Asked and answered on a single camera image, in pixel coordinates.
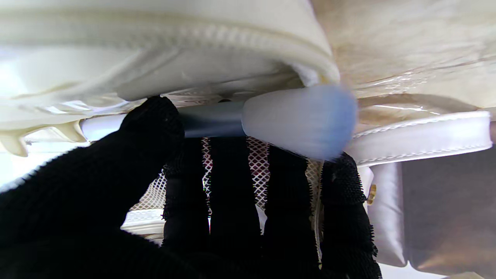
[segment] gloved hand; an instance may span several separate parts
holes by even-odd
[[[174,104],[166,97],[151,97],[124,118],[119,131],[139,138],[142,150],[164,163],[176,156],[185,132]]]

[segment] brush bristles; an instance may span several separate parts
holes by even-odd
[[[350,92],[333,85],[275,91],[243,107],[246,135],[318,160],[339,157],[351,139],[357,105]]]

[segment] makeup brush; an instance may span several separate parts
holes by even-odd
[[[178,111],[187,138],[250,136],[318,160],[332,160],[341,154],[357,118],[352,94],[334,85],[280,90],[245,102]],[[119,129],[124,117],[87,119],[81,129],[88,140],[99,140]]]

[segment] white leather bag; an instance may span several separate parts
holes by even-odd
[[[355,134],[346,152],[361,173],[371,170],[374,201],[368,214],[375,230],[380,263],[407,265],[401,161],[456,155],[488,149],[490,114],[485,111],[404,121]]]

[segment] brush handle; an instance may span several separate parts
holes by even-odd
[[[244,102],[225,102],[214,105],[178,108],[186,138],[244,137],[241,115]],[[99,140],[115,132],[126,114],[86,119],[81,130],[88,140]]]

